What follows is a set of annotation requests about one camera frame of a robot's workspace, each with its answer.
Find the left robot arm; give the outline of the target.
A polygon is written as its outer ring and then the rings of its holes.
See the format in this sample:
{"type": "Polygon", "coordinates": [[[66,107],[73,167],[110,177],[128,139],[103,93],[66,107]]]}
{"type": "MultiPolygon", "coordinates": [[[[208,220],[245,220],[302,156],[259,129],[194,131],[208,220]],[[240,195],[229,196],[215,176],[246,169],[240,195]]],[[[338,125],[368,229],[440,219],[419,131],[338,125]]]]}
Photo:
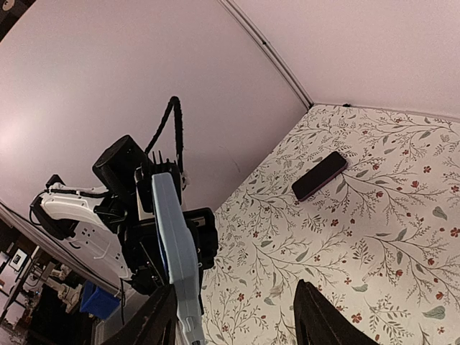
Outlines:
{"type": "Polygon", "coordinates": [[[54,239],[86,252],[138,293],[167,283],[156,229],[152,181],[167,173],[170,196],[181,199],[183,113],[173,96],[153,138],[142,149],[130,135],[107,148],[92,167],[100,188],[71,188],[54,174],[30,205],[30,216],[54,239]]]}

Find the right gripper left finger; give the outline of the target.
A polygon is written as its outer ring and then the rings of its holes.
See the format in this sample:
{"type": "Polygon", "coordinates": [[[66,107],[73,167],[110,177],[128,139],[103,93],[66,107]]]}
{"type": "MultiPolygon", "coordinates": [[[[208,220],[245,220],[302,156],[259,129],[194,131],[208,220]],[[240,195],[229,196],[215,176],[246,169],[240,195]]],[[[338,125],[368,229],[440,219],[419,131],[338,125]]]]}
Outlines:
{"type": "Polygon", "coordinates": [[[156,289],[132,319],[104,345],[175,344],[177,298],[174,285],[156,289]]]}

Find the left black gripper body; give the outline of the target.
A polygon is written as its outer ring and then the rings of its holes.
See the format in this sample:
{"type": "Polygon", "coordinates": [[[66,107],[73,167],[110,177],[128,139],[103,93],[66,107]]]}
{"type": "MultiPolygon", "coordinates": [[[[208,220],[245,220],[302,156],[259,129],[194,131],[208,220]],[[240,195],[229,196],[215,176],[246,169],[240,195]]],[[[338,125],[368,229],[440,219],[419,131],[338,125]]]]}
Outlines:
{"type": "Polygon", "coordinates": [[[125,281],[138,293],[151,295],[178,280],[198,280],[214,266],[218,232],[210,208],[183,213],[183,225],[158,226],[151,218],[124,228],[124,259],[132,275],[125,281]]]}

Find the purple smartphone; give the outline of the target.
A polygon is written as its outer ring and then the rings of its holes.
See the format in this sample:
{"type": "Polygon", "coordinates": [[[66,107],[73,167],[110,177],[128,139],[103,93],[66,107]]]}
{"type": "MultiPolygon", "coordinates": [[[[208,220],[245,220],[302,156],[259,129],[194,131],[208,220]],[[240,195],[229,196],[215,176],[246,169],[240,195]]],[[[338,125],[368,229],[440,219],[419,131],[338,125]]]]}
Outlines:
{"type": "Polygon", "coordinates": [[[310,198],[347,168],[348,162],[338,152],[332,152],[292,184],[298,201],[310,198]]]}

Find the phone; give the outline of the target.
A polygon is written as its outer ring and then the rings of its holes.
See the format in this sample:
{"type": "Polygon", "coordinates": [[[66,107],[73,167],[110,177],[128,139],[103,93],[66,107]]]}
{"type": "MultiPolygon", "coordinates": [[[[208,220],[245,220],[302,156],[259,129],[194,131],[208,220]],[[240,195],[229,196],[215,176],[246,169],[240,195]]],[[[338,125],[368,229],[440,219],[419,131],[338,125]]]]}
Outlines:
{"type": "Polygon", "coordinates": [[[171,174],[152,176],[152,199],[169,283],[174,285],[177,317],[188,344],[204,344],[198,256],[171,174]]]}

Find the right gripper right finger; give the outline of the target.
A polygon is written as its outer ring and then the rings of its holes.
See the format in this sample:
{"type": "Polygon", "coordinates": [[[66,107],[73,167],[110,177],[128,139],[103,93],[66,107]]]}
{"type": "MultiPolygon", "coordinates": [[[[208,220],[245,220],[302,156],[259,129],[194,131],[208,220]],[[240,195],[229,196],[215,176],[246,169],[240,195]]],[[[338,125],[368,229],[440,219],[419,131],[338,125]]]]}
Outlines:
{"type": "Polygon", "coordinates": [[[310,282],[299,280],[293,312],[298,344],[354,345],[375,344],[354,327],[310,282]]]}

